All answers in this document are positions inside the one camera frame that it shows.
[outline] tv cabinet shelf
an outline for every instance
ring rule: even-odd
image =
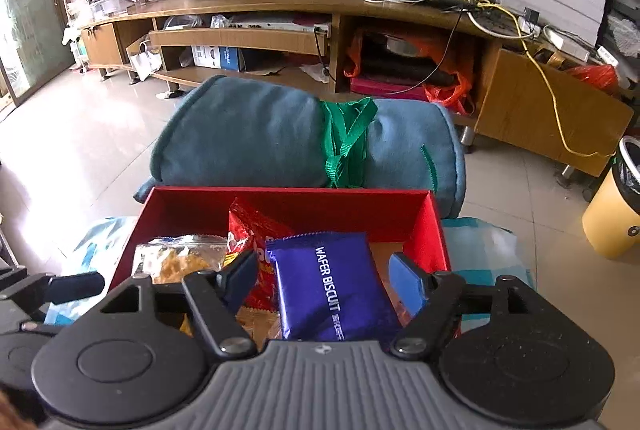
[[[324,56],[327,52],[326,34],[317,32],[278,31],[274,29],[180,29],[149,32],[151,45],[224,45],[225,47],[262,48],[297,54]]]
[[[271,76],[229,72],[199,66],[180,68],[178,58],[187,45],[223,45],[228,47],[286,50],[316,56],[318,47],[313,32],[273,31],[273,29],[187,29],[162,31],[168,16],[215,15],[242,12],[321,13],[331,15],[328,35],[318,35],[320,54],[327,61],[331,81],[317,82],[298,67],[288,67]],[[128,15],[108,18],[87,25],[82,37],[87,45],[90,66],[130,70],[125,49],[150,32],[162,55],[162,70],[154,77],[178,85],[197,86],[211,76],[224,74],[259,79],[310,92],[321,99],[348,101],[362,96],[351,93],[344,76],[347,51],[357,27],[374,25],[379,20],[400,24],[406,30],[422,31],[422,26],[451,30],[457,13],[443,13],[423,5],[364,0],[163,0],[130,8]],[[465,127],[465,142],[479,133],[560,161],[597,176],[607,163],[606,156],[579,157],[562,145],[553,113],[551,95],[538,71],[519,54],[502,48],[504,43],[479,31],[466,16],[456,28],[476,38],[468,55],[474,59],[474,87],[470,98],[475,104],[471,117],[454,116]],[[558,96],[564,131],[568,142],[583,153],[609,154],[615,151],[631,119],[632,110],[613,96],[575,80],[549,66],[544,67],[554,93]]]

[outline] rolled blanket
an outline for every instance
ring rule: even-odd
[[[364,133],[362,187],[437,186],[440,216],[456,217],[465,196],[465,161],[447,111],[414,100],[373,103],[377,110]],[[152,178],[135,198],[143,202],[153,186],[162,185],[327,187],[328,121],[323,102],[302,90],[212,77],[164,127],[151,155]]]

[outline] orange plastic bag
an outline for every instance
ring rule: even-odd
[[[424,34],[416,35],[394,27],[367,27],[356,30],[353,42],[347,49],[347,56],[351,63],[344,70],[347,77],[357,77],[362,71],[362,38],[365,32],[388,34],[411,42],[420,51],[420,57],[431,58],[440,63],[445,54],[450,31],[438,28],[426,28]],[[454,34],[447,57],[442,62],[440,70],[456,76],[458,83],[452,86],[440,87],[428,83],[423,84],[424,93],[429,102],[439,103],[454,112],[469,115],[465,110],[465,101],[472,87],[474,70],[474,41],[466,34]]]
[[[618,84],[618,74],[610,64],[589,64],[576,66],[565,71],[581,81],[589,83],[595,88],[599,88],[607,94],[613,93],[614,87]]]

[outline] red bag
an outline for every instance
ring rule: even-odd
[[[258,280],[244,301],[246,307],[278,310],[276,275],[264,257],[264,248],[268,240],[292,235],[295,233],[291,228],[263,215],[245,201],[236,199],[229,207],[229,234],[226,242],[228,253],[224,265],[249,248],[253,248],[258,256]]]
[[[354,36],[353,42],[347,49],[347,56],[351,60],[350,66],[345,68],[344,75],[347,77],[357,77],[362,70],[362,37],[365,32],[379,32],[388,34],[396,38],[401,38],[411,42],[420,51],[421,57],[429,57],[435,63],[440,63],[445,54],[447,42],[449,41],[450,32],[444,29],[428,28],[428,35],[417,35],[406,32],[405,29],[389,27],[373,27],[358,29]],[[470,112],[465,110],[465,101],[472,87],[474,57],[470,53],[474,52],[474,39],[466,34],[455,34],[447,57],[442,62],[440,70],[456,76],[458,83],[448,87],[440,87],[432,84],[423,84],[424,94],[427,100],[432,103],[439,103],[452,111],[461,115],[469,115]]]
[[[565,72],[581,81],[589,83],[595,88],[599,88],[607,94],[612,94],[614,87],[618,85],[618,74],[616,74],[615,68],[610,64],[576,66]]]

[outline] yellow trash can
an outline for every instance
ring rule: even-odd
[[[617,258],[640,241],[640,142],[623,137],[616,162],[582,216],[595,251]]]

